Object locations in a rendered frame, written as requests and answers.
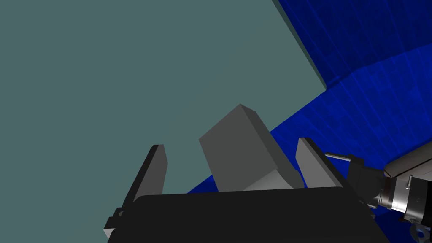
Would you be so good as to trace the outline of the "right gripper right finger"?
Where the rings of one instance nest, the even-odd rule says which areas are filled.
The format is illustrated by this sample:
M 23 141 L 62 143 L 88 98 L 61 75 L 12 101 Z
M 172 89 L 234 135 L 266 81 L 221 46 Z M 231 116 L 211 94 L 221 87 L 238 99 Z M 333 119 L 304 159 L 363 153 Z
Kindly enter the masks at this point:
M 308 188 L 343 187 L 344 177 L 311 138 L 299 138 L 295 159 Z

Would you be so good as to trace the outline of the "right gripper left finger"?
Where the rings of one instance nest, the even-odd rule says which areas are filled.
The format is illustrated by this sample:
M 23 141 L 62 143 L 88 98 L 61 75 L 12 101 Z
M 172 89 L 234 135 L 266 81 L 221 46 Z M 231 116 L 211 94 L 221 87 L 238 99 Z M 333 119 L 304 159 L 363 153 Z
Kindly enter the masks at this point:
M 137 198 L 144 195 L 162 194 L 167 164 L 164 145 L 152 145 L 125 197 L 122 207 L 128 207 Z

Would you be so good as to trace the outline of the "grey block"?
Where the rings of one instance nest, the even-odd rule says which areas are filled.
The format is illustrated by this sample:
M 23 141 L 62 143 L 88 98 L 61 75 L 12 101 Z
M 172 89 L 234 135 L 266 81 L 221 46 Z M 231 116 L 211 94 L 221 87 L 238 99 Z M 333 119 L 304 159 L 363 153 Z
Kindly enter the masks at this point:
M 304 182 L 257 113 L 239 104 L 200 139 L 220 192 L 303 188 Z

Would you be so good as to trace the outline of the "teal table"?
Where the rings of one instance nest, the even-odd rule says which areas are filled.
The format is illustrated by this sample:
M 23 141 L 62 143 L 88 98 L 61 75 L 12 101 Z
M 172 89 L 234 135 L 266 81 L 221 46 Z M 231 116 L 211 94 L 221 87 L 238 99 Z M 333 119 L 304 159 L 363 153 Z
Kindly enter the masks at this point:
M 272 0 L 0 0 L 0 243 L 106 243 L 150 147 L 211 173 L 236 105 L 273 129 L 326 85 Z

